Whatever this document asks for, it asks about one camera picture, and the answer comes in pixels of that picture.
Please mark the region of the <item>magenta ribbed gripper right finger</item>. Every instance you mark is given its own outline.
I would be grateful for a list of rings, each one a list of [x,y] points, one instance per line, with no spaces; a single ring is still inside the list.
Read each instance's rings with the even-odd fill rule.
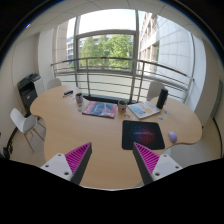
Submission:
[[[138,143],[133,144],[133,154],[144,185],[148,185],[182,169],[168,154],[159,155]]]

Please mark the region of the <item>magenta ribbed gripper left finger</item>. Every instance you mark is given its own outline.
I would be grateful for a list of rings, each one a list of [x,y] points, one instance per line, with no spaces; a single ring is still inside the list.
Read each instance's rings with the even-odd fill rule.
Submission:
[[[92,144],[86,143],[66,154],[57,153],[42,169],[79,185],[91,154]]]

